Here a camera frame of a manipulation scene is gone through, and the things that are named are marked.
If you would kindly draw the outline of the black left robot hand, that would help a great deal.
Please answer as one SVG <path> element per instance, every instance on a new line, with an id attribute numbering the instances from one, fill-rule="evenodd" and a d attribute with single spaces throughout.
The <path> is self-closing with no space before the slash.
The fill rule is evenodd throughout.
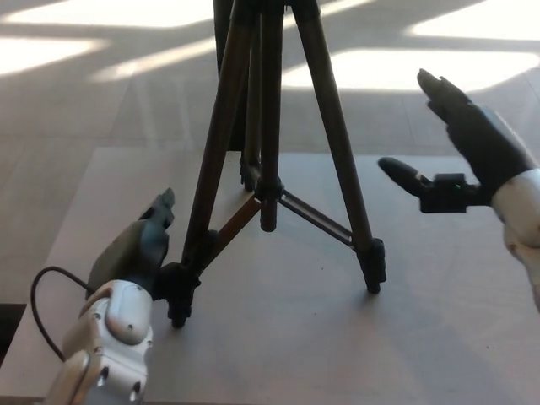
<path id="1" fill-rule="evenodd" d="M 124 280 L 150 293 L 169 250 L 174 204 L 172 189 L 160 193 L 97 257 L 88 286 L 96 291 L 112 280 Z"/>

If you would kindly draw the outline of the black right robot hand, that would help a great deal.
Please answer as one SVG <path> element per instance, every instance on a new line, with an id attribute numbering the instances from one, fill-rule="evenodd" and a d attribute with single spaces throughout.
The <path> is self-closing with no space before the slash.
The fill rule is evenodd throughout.
<path id="1" fill-rule="evenodd" d="M 538 167 L 494 111 L 474 103 L 444 77 L 421 69 L 417 80 L 428 97 L 427 106 L 445 123 L 448 138 L 478 179 L 477 184 L 468 184 L 463 174 L 446 173 L 430 180 L 399 159 L 380 158 L 382 171 L 418 199 L 422 213 L 465 213 L 469 207 L 489 206 L 505 183 Z"/>

